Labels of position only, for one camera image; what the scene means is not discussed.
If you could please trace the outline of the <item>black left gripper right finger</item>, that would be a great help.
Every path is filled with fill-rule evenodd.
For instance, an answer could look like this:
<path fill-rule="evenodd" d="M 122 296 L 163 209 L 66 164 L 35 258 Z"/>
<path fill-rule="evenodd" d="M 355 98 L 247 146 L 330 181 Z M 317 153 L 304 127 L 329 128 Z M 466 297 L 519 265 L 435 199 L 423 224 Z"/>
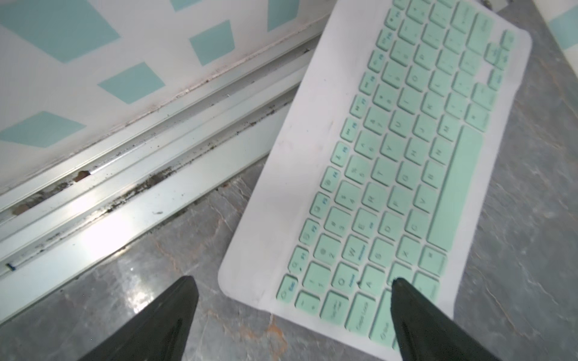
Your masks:
<path fill-rule="evenodd" d="M 403 278 L 392 283 L 391 316 L 403 360 L 496 360 Z"/>

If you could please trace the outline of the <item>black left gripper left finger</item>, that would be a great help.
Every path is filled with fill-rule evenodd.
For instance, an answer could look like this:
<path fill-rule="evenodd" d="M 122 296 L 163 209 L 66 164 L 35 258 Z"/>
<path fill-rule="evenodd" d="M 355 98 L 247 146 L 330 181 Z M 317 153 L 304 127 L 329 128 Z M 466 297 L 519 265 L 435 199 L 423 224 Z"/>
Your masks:
<path fill-rule="evenodd" d="M 193 277 L 180 277 L 82 360 L 181 360 L 199 301 Z"/>

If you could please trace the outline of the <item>green key keyboard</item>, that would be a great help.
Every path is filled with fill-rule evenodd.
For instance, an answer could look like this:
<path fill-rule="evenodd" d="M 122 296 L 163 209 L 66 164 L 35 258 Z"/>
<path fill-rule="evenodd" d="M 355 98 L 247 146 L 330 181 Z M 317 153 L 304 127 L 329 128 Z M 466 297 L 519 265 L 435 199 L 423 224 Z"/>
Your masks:
<path fill-rule="evenodd" d="M 452 315 L 530 34 L 473 1 L 339 1 L 221 291 L 399 360 L 391 286 Z"/>

